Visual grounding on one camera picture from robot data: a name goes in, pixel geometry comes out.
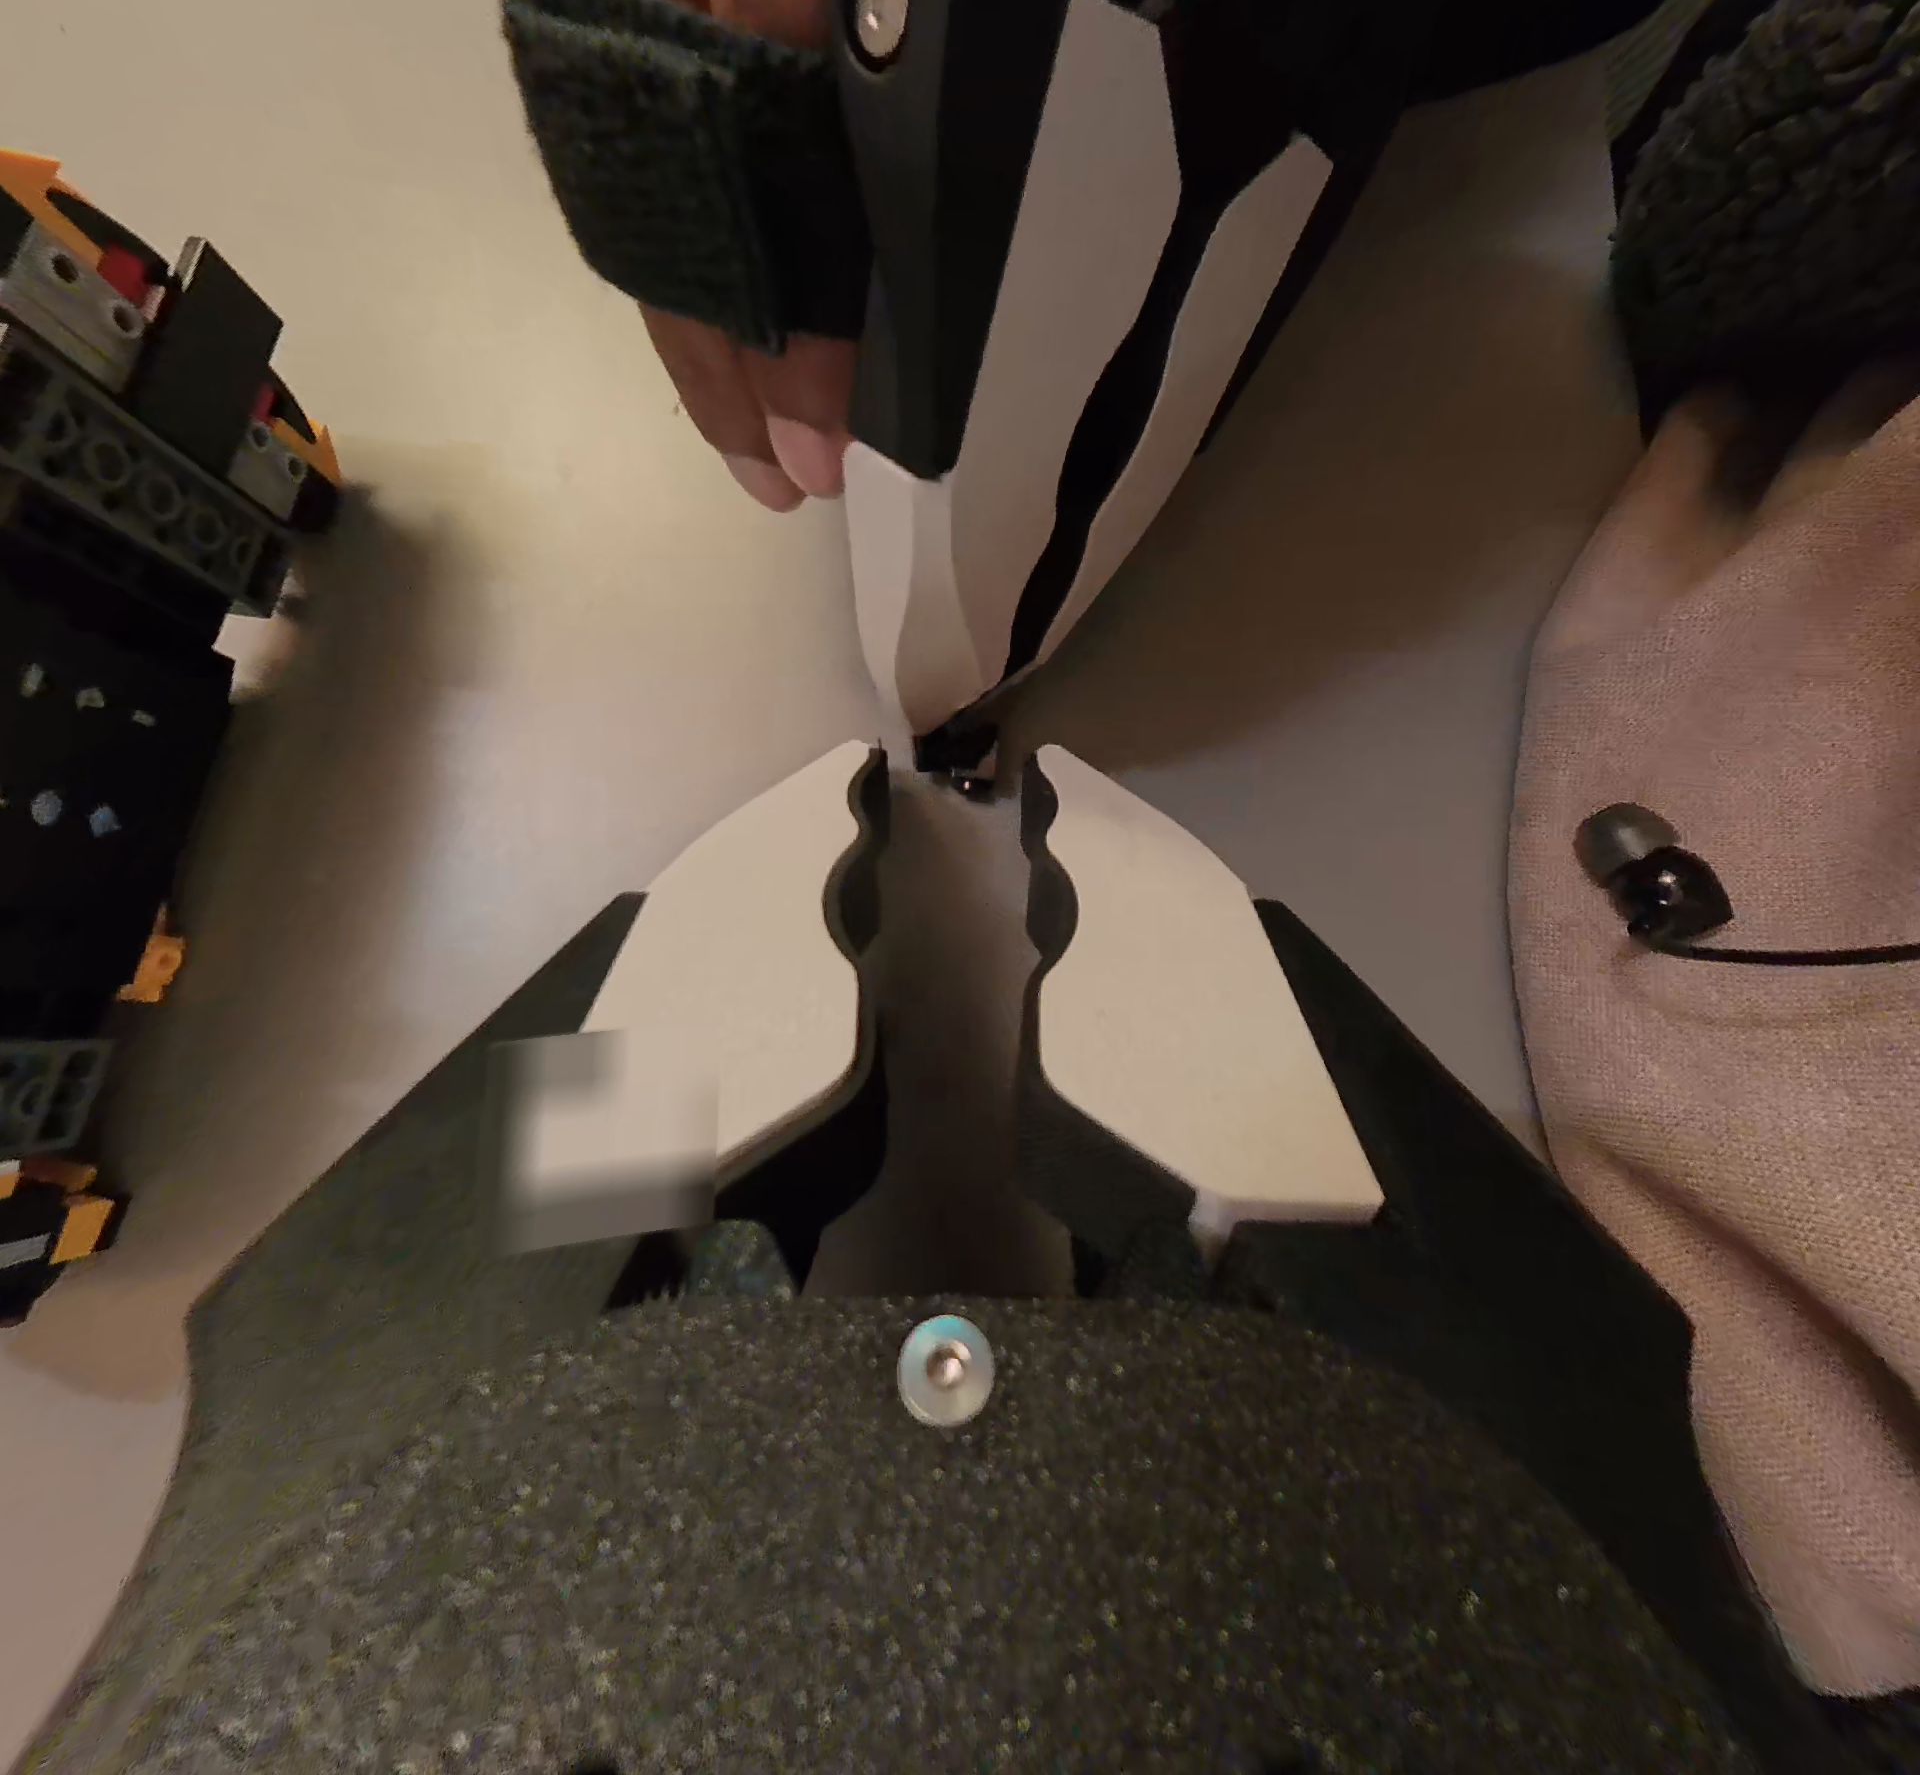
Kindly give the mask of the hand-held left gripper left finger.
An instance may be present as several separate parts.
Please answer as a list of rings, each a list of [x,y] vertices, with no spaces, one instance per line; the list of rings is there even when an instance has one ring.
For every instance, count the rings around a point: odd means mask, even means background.
[[[659,876],[582,1024],[580,1214],[754,1224],[806,1287],[890,1145],[866,973],[890,817],[886,751],[848,740]]]

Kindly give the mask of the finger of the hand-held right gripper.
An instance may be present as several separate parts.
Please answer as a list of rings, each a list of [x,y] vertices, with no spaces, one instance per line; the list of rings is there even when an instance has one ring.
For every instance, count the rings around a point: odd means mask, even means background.
[[[1180,195],[1158,24],[1070,0],[956,462],[925,479],[865,444],[846,456],[856,625],[890,728],[940,728],[1006,675],[1070,441]]]
[[[1020,670],[1046,661],[1130,556],[1201,450],[1331,180],[1294,137],[1206,229],[1181,207],[1148,302],[1101,373],[1020,594]]]

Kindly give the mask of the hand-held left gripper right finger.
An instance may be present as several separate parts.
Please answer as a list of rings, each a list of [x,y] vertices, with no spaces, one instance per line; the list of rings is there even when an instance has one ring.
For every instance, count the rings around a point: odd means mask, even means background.
[[[1363,1229],[1385,1189],[1244,881],[1057,744],[1020,775],[1023,1192],[1102,1287],[1153,1234]]]

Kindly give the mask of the small black lego piece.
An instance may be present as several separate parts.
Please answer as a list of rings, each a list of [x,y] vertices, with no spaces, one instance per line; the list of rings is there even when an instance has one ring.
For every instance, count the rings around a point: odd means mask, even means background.
[[[947,782],[958,795],[986,802],[995,795],[998,722],[958,711],[938,728],[913,736],[913,766],[928,779]]]

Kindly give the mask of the orange black lego car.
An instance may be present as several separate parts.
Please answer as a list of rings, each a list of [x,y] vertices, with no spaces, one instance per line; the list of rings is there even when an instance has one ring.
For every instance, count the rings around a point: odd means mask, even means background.
[[[337,515],[282,319],[51,156],[2,156],[2,1320],[112,1244],[82,1142],[121,1006],[183,947],[180,856],[229,728],[229,617],[269,620]]]

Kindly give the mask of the black wired earphone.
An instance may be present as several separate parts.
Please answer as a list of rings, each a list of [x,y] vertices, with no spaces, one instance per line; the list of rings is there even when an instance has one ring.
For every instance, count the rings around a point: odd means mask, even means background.
[[[1673,960],[1745,970],[1857,970],[1917,960],[1916,944],[1717,947],[1714,936],[1733,921],[1721,879],[1702,854],[1684,849],[1677,829],[1639,804],[1617,802],[1589,814],[1574,833],[1572,851],[1628,939]]]

